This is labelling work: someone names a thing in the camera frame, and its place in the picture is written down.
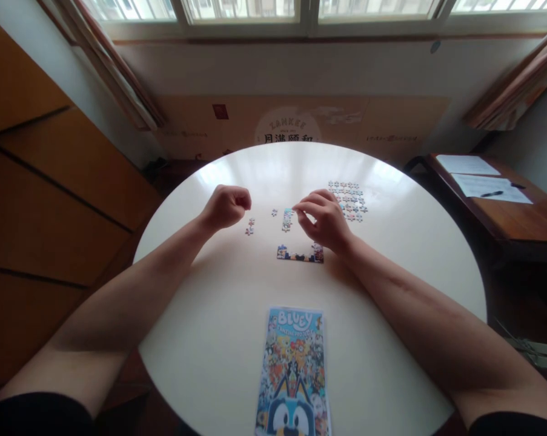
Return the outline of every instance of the window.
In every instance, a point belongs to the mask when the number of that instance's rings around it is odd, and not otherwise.
[[[114,40],[547,32],[547,0],[82,1]]]
[[[547,0],[457,0],[451,13],[547,11]]]
[[[176,19],[170,0],[82,0],[101,21]]]
[[[432,0],[322,0],[320,19],[345,17],[364,20],[428,19]]]
[[[295,21],[293,1],[285,0],[186,0],[192,24],[197,21],[291,22]]]

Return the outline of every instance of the red label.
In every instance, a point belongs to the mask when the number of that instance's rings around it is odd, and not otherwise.
[[[229,119],[225,105],[213,105],[213,111],[216,119]]]

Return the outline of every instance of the person's left hand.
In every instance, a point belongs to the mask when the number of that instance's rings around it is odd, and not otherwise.
[[[245,188],[219,185],[214,189],[207,205],[199,215],[201,222],[210,231],[216,232],[230,227],[251,209],[251,196]]]

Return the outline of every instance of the round white table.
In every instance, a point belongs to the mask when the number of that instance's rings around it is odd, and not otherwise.
[[[216,185],[249,189],[252,210],[202,248],[140,345],[164,399],[203,436],[254,432],[271,306],[322,309],[334,435],[430,435],[452,406],[328,249],[325,263],[276,259],[282,243],[309,246],[283,209],[329,180],[355,182],[368,212],[351,229],[482,320],[485,295],[469,245],[421,186],[366,154],[315,142],[259,145],[207,164],[178,186],[148,224],[134,261],[197,216]],[[278,209],[276,217],[271,210]],[[249,218],[254,234],[246,235]]]

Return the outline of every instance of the forearm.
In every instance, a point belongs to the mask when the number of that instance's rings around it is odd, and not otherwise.
[[[352,238],[342,257],[415,359],[456,403],[482,391],[546,393],[547,382],[531,365],[451,298],[359,238]]]
[[[152,328],[207,240],[196,218],[87,299],[50,345],[60,351],[128,353]]]

